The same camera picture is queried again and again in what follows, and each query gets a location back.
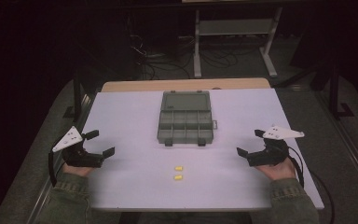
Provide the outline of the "grey compartment organizer box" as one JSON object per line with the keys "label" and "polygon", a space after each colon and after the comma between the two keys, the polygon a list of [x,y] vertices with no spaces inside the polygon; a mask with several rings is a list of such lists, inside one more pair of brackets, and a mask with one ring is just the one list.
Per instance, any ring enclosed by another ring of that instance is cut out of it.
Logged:
{"label": "grey compartment organizer box", "polygon": [[213,142],[213,116],[208,91],[165,91],[158,120],[157,139],[165,147]]}

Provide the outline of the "person's right hand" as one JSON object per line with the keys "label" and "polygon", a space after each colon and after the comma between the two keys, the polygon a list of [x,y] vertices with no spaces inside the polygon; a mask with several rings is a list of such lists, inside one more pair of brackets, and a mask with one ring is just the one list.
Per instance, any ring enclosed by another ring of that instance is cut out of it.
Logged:
{"label": "person's right hand", "polygon": [[288,158],[277,165],[261,165],[256,169],[272,181],[296,177],[296,168]]}

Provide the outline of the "white metal table frame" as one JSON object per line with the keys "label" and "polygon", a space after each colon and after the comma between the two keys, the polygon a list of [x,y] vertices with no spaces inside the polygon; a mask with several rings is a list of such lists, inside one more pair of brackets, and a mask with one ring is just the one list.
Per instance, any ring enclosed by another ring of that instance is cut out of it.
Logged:
{"label": "white metal table frame", "polygon": [[275,33],[282,15],[282,8],[278,7],[271,19],[242,19],[242,20],[212,20],[204,21],[200,12],[195,14],[195,40],[193,53],[194,77],[201,78],[200,67],[200,37],[212,35],[267,35],[267,42],[259,48],[264,65],[270,77],[277,77],[277,71],[269,57]]}

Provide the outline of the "metal floor rail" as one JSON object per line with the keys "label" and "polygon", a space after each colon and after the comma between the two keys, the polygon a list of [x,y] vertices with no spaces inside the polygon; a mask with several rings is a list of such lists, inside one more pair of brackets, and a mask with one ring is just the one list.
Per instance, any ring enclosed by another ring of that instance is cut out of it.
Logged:
{"label": "metal floor rail", "polygon": [[[87,116],[90,112],[90,108],[93,104],[95,96],[83,94],[79,98],[75,98],[73,106],[70,106],[68,114],[64,114],[65,118],[71,120],[71,125],[77,127],[80,131],[84,128]],[[44,181],[44,184],[41,187],[39,196],[36,200],[34,208],[29,215],[26,224],[35,224],[38,216],[43,211],[46,203],[49,201],[49,192],[52,189],[52,184],[50,183],[50,178],[47,176],[47,179]]]}
{"label": "metal floor rail", "polygon": [[323,108],[325,115],[328,117],[328,119],[336,129],[336,132],[338,133],[341,141],[343,142],[345,148],[349,153],[349,157],[355,169],[358,171],[358,147],[354,144],[354,141],[351,139],[348,131],[344,128],[340,119],[336,118],[336,116],[329,110],[327,99],[323,97],[319,92],[315,93],[315,97]]}

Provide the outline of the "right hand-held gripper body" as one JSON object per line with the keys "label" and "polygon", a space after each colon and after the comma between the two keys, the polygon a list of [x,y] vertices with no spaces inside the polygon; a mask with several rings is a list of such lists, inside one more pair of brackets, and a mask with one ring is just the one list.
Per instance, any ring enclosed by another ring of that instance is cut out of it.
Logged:
{"label": "right hand-held gripper body", "polygon": [[285,142],[287,138],[304,137],[303,132],[291,129],[271,126],[264,131],[265,148],[258,152],[248,153],[247,161],[250,166],[277,165],[289,157],[289,146]]}

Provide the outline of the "person's left hand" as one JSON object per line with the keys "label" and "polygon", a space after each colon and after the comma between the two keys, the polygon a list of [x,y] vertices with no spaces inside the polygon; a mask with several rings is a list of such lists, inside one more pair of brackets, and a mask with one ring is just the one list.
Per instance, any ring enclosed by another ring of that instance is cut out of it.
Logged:
{"label": "person's left hand", "polygon": [[74,167],[65,164],[62,168],[63,172],[68,175],[76,175],[81,177],[87,177],[92,171],[91,167]]}

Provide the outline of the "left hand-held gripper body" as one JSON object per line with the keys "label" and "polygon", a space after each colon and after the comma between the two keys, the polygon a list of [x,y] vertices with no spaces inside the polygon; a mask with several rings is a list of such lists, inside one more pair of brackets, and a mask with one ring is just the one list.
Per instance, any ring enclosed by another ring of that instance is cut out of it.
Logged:
{"label": "left hand-held gripper body", "polygon": [[64,134],[58,142],[52,147],[52,152],[61,152],[63,160],[74,167],[92,167],[100,168],[103,164],[104,157],[102,154],[88,153],[83,147],[86,139],[75,126]]}

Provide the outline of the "black metal stand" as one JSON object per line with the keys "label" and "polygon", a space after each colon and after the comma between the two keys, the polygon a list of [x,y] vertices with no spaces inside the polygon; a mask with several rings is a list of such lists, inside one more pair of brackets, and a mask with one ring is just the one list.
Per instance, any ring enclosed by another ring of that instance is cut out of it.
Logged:
{"label": "black metal stand", "polygon": [[90,105],[90,97],[85,92],[78,72],[75,72],[73,79],[73,104],[65,109],[63,117],[78,122]]}
{"label": "black metal stand", "polygon": [[322,61],[316,68],[316,75],[310,83],[314,91],[322,91],[328,86],[328,110],[336,120],[353,117],[354,114],[345,103],[338,101],[339,73],[337,65],[332,60]]}

